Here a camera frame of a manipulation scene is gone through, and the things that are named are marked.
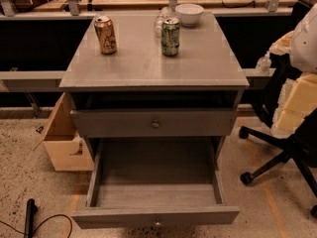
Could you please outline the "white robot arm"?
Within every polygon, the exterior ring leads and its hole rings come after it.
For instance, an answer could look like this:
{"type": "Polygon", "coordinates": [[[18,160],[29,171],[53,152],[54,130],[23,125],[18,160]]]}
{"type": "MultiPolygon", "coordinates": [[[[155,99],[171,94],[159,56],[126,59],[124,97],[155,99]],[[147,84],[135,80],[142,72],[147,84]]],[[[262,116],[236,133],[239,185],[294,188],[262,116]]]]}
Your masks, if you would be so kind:
{"type": "Polygon", "coordinates": [[[303,72],[317,72],[317,4],[294,29],[290,42],[290,63],[303,72]]]}

